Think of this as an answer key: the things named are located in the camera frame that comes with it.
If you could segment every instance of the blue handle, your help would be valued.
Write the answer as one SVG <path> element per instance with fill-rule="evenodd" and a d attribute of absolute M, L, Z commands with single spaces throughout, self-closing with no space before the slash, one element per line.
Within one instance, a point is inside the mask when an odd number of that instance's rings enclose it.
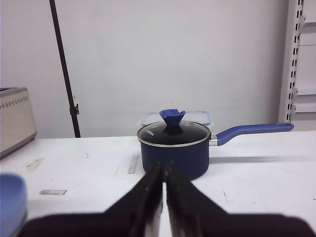
<path fill-rule="evenodd" d="M 185 111 L 179 112 L 177 109 L 162 110 L 159 112 L 165 123 L 172 127 L 179 125 L 185 113 Z"/>
<path fill-rule="evenodd" d="M 268 133 L 268 132 L 287 132 L 291 131 L 294 125 L 288 122 L 280 123 L 266 123 L 255 125 L 243 125 L 231 127 L 221 133 L 217 134 L 217 145 L 222 146 L 232 138 L 242 134 L 252 133 Z"/>

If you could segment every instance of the blue object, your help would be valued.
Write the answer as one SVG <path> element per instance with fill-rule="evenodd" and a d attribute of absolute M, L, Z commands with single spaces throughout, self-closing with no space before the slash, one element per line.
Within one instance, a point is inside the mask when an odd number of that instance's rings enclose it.
<path fill-rule="evenodd" d="M 165 123 L 171 127 L 178 126 L 185 113 L 185 111 L 179 112 L 177 109 L 162 110 L 159 112 Z"/>
<path fill-rule="evenodd" d="M 165 182 L 165 169 L 169 161 L 174 161 L 174 165 L 179 168 L 190 180 L 202 176 L 209 165 L 208 139 L 186 147 L 155 147 L 141 143 L 143 168 L 147 172 L 160 161 L 162 166 L 162 176 Z"/>
<path fill-rule="evenodd" d="M 242 134 L 287 132 L 287 131 L 291 131 L 293 127 L 294 125 L 288 122 L 243 125 L 243 126 L 231 127 L 217 134 L 217 144 L 218 146 L 224 145 L 232 138 L 238 135 L 242 135 Z"/>
<path fill-rule="evenodd" d="M 25 181 L 15 174 L 0 175 L 1 237 L 13 236 L 23 225 L 27 213 Z"/>

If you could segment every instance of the white wall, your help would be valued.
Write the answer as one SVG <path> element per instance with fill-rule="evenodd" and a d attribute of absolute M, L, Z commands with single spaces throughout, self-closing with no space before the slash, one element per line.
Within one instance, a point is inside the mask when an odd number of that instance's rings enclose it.
<path fill-rule="evenodd" d="M 1 87 L 25 86 L 37 137 L 73 137 L 47 0 L 1 0 Z"/>
<path fill-rule="evenodd" d="M 277 121 L 287 1 L 56 5 L 82 136 L 133 135 L 165 108 L 209 111 L 215 132 Z M 39 137 L 73 136 L 48 1 L 1 14 L 1 85 L 29 88 Z"/>

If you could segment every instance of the black pole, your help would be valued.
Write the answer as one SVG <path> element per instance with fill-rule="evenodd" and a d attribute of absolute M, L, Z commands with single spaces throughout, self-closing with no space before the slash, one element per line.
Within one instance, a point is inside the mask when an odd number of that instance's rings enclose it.
<path fill-rule="evenodd" d="M 54 22 L 55 34 L 56 34 L 57 45 L 58 45 L 59 56 L 60 56 L 60 62 L 61 62 L 61 67 L 63 69 L 65 86 L 66 86 L 66 91 L 67 91 L 68 101 L 69 101 L 69 106 L 70 106 L 69 110 L 70 110 L 71 118 L 73 120 L 75 137 L 80 137 L 80 130 L 79 130 L 79 124 L 78 124 L 78 119 L 77 119 L 77 115 L 79 114 L 79 109 L 78 109 L 78 104 L 76 106 L 74 104 L 73 94 L 71 92 L 71 86 L 70 86 L 70 81 L 69 81 L 65 52 L 64 52 L 64 48 L 63 48 L 63 42 L 61 40 L 61 35 L 60 35 L 55 0 L 49 0 L 49 4 L 50 4 L 51 15 L 52 15 L 53 22 Z"/>

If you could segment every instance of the pot lid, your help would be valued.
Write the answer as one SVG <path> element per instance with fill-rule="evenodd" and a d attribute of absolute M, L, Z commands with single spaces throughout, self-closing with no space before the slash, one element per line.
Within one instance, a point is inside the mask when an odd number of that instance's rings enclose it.
<path fill-rule="evenodd" d="M 158 147 L 191 146 L 209 138 L 210 130 L 197 122 L 181 121 L 185 111 L 177 109 L 160 112 L 165 122 L 154 122 L 142 127 L 138 139 L 148 145 Z"/>

